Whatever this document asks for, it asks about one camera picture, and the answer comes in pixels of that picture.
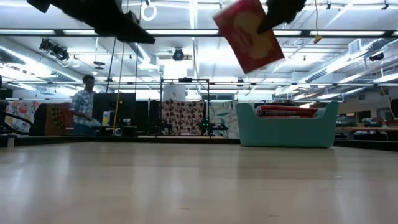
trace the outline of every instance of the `person's arm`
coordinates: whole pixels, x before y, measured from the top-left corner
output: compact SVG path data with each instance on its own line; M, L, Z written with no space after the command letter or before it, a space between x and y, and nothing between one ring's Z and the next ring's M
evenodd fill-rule
M89 117L87 114L78 111L79 104L80 104L80 96L78 94L75 94L75 96L73 96L72 98L72 105L70 107L70 112L75 116L86 118L87 120L91 121L92 120L91 117Z

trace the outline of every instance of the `black speaker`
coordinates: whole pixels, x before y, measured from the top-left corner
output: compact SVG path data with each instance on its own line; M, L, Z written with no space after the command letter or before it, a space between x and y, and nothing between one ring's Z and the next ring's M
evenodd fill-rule
M391 110L394 114L394 117L398 118L398 99L393 99L391 101Z
M184 53L182 52L182 49L175 49L175 52L173 54L173 60L181 61L183 59L184 59Z

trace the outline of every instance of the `patterned panel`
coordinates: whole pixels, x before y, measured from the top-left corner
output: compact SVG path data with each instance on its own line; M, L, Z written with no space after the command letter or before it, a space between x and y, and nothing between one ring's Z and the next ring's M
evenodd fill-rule
M199 125L203 120L204 102L163 101L162 119L172 125L171 135L200 135Z

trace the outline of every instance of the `plaid shirt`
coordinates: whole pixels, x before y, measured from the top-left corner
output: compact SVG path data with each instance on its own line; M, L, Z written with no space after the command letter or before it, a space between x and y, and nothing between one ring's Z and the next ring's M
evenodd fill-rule
M86 90L81 90L73 96L72 99L72 111L81 112L92 117L93 115L93 98L95 92L88 93ZM90 123L86 118L79 116L73 116L73 121L78 124L88 125Z

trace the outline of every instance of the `metal pole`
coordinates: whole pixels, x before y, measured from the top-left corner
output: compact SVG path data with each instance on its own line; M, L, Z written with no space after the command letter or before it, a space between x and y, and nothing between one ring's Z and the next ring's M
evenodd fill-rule
M163 78L160 78L160 105L158 121L162 122L162 95L163 95ZM158 126L158 134L160 135L160 126Z
M209 133L209 123L210 123L210 81L207 80L207 133L209 135L209 138L211 138L211 135Z

